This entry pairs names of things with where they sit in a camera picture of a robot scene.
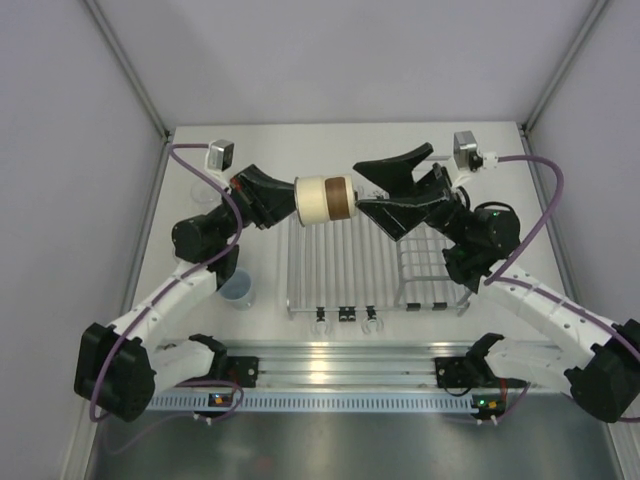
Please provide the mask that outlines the cream steel cup brown band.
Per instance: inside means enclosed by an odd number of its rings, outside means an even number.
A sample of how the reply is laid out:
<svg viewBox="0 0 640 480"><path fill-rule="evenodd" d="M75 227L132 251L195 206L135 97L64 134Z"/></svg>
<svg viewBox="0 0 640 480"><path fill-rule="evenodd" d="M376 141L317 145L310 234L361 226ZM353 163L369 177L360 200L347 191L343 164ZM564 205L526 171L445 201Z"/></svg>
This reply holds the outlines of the cream steel cup brown band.
<svg viewBox="0 0 640 480"><path fill-rule="evenodd" d="M294 198L303 227L357 215L357 195L350 175L298 177L294 181Z"/></svg>

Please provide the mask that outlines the clear plastic tumbler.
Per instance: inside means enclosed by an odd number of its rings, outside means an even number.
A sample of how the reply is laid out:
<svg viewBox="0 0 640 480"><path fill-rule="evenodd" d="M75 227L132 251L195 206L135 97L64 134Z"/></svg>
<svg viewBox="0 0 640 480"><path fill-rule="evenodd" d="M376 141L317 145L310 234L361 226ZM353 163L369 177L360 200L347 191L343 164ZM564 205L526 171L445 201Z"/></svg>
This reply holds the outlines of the clear plastic tumbler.
<svg viewBox="0 0 640 480"><path fill-rule="evenodd" d="M190 196L192 201L202 208L212 208L221 199L219 192L215 188L201 180L197 180L192 184Z"/></svg>

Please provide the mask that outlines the light blue ceramic mug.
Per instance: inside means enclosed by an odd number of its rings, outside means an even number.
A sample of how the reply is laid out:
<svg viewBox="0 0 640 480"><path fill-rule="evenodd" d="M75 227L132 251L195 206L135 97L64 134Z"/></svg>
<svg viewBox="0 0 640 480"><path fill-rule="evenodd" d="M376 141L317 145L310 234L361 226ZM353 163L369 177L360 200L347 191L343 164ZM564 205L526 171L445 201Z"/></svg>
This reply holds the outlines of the light blue ceramic mug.
<svg viewBox="0 0 640 480"><path fill-rule="evenodd" d="M238 267L218 290L218 294L232 308L239 311L249 310L255 302L253 277L247 270Z"/></svg>

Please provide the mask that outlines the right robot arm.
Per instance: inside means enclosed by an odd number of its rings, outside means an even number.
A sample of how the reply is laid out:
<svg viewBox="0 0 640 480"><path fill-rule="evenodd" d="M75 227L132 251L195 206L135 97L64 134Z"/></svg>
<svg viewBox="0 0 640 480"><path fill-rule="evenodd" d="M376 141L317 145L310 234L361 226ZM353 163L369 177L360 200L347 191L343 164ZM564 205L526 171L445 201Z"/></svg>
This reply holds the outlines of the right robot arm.
<svg viewBox="0 0 640 480"><path fill-rule="evenodd" d="M556 345L526 346L487 333L467 351L465 367L476 385L513 378L570 397L592 417L627 422L625 413L639 396L639 324L616 323L597 315L538 281L516 261L545 227L564 189L564 174L553 161L535 155L499 157L471 151L454 156L454 168L435 163L420 179L414 169L433 152L430 143L399 156L361 161L354 170L385 192L360 199L358 210L394 241L425 224L448 239L443 249L451 281L503 307ZM515 210L490 201L476 207L462 183L480 170L511 162L549 167L556 189L546 210L526 236Z"/></svg>

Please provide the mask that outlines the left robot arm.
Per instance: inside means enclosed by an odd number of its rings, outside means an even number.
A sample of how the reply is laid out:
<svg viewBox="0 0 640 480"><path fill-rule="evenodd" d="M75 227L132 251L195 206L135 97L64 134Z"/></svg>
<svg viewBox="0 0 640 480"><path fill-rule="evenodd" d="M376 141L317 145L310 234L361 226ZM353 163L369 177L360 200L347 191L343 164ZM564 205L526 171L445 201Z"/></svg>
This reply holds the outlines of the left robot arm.
<svg viewBox="0 0 640 480"><path fill-rule="evenodd" d="M207 214L177 222L171 232L179 264L146 299L107 325L94 323L81 337L74 391L90 403L90 417L111 414L131 422L152 397L185 381L215 386L227 376L226 347L193 334L161 349L171 330L235 273L239 236L250 225L268 229L296 209L293 184L250 165L220 190Z"/></svg>

